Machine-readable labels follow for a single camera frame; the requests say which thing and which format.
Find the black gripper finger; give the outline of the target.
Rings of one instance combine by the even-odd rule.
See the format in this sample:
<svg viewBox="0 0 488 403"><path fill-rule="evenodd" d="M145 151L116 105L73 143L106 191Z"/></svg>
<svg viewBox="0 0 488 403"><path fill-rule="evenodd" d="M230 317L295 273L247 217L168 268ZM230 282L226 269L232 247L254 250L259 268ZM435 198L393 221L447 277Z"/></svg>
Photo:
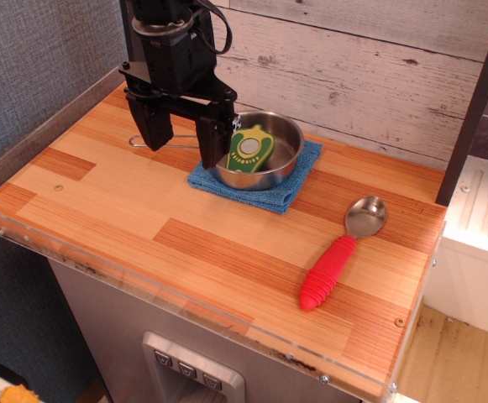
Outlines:
<svg viewBox="0 0 488 403"><path fill-rule="evenodd" d="M171 115L153 99L127 94L129 109L146 146L157 151L174 136Z"/></svg>
<svg viewBox="0 0 488 403"><path fill-rule="evenodd" d="M197 115L197 139L202 167L211 170L224 157L230 148L235 130L236 113L206 113Z"/></svg>

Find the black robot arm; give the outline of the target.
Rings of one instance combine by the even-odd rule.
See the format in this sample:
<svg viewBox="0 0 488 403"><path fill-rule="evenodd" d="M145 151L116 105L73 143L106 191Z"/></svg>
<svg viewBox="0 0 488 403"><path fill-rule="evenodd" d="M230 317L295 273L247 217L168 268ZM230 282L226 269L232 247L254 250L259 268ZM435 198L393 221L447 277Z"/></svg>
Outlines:
<svg viewBox="0 0 488 403"><path fill-rule="evenodd" d="M230 148L239 115L237 93L215 75L218 55L232 45L215 47L212 17L223 13L209 1L133 1L132 35L143 60L124 62L126 99L142 139L156 151L174 136L171 116L196 126L202 166L210 170Z"/></svg>

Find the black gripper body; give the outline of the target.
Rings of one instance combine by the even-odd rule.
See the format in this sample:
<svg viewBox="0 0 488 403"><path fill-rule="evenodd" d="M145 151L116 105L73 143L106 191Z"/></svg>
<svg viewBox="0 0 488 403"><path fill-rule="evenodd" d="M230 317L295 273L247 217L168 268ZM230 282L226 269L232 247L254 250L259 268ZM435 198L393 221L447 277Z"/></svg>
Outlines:
<svg viewBox="0 0 488 403"><path fill-rule="evenodd" d="M230 113L236 92L215 75L217 56L212 28L134 28L142 57L122 64L127 94L153 99L172 112Z"/></svg>

